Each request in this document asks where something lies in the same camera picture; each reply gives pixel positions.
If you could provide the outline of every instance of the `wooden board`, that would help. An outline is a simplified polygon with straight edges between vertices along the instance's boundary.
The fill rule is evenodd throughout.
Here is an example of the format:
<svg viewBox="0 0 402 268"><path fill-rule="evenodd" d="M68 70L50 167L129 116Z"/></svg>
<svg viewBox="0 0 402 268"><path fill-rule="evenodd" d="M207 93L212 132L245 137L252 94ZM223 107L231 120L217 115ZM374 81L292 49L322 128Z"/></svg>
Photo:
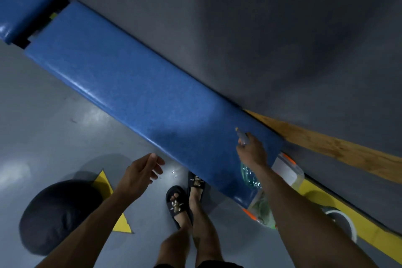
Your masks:
<svg viewBox="0 0 402 268"><path fill-rule="evenodd" d="M249 110L246 110L246 112L291 143L330 156L359 169L364 169L381 178L402 184L402 158L316 133Z"/></svg>

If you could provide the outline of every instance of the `foot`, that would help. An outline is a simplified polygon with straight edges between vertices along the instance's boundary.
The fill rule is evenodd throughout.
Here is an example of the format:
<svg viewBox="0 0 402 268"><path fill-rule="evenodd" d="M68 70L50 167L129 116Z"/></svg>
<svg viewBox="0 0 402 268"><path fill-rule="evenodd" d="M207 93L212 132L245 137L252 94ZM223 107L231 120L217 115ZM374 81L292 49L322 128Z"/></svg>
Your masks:
<svg viewBox="0 0 402 268"><path fill-rule="evenodd" d="M193 188L193 187L190 188L190 197L188 198L188 204L190 205L190 209L193 208L194 205L199 204L203 191L204 190L200 188Z"/></svg>
<svg viewBox="0 0 402 268"><path fill-rule="evenodd" d="M178 193L175 193L170 201L174 202L178 198ZM174 219L178 222L180 228L190 229L192 227L190 218L188 217L187 211L183 211L174 217Z"/></svg>

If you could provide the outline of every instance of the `black slide sandal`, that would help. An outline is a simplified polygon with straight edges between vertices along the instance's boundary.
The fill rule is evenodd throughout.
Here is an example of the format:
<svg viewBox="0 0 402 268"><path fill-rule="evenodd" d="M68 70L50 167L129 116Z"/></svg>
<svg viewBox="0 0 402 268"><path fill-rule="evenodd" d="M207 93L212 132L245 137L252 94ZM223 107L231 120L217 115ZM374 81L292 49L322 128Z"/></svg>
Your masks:
<svg viewBox="0 0 402 268"><path fill-rule="evenodd" d="M194 173L188 171L188 180L187 180L187 194L190 197L191 188L202 189L203 192L201 194L200 202L204 196L204 189L205 189L205 181L199 178Z"/></svg>
<svg viewBox="0 0 402 268"><path fill-rule="evenodd" d="M172 204L172 201L170 200L174 194L178 194L178 198L176 198L175 203ZM180 229L180 225L178 222L174 219L174 217L182 212L187 212L190 210L188 206L188 196L186 194L186 191L181 186L172 186L168 192L166 193L166 205L168 206L170 215L172 216L172 219L174 220L177 229Z"/></svg>

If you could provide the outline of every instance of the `hand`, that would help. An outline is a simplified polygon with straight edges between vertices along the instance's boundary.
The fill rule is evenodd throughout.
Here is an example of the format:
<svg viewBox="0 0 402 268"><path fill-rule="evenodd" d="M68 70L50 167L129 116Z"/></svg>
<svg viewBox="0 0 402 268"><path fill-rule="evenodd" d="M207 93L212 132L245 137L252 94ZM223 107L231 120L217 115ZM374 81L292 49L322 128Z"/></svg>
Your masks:
<svg viewBox="0 0 402 268"><path fill-rule="evenodd" d="M120 180L115 194L129 206L132 202L138 199L152 183L152 179L158 179L163 173L161 165L165 161L154 153L147 154L138 160L135 160L126 170L123 178Z"/></svg>
<svg viewBox="0 0 402 268"><path fill-rule="evenodd" d="M264 150L263 144L254 137L251 133L246 133L250 140L250 144L241 145L242 142L239 139L239 145L236 147L237 154L241 162L248 166L252 171L258 167L267 166L267 153Z"/></svg>

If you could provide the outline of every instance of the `black shorts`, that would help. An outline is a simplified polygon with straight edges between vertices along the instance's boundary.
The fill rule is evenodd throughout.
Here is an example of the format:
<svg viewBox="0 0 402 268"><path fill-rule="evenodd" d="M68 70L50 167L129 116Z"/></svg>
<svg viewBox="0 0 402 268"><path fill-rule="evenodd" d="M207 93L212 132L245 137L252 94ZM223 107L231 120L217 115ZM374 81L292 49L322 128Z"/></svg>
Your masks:
<svg viewBox="0 0 402 268"><path fill-rule="evenodd" d="M160 264L154 268L173 268L168 264ZM236 265L234 263L221 262L221 261L203 261L198 265L197 268L243 268L242 266Z"/></svg>

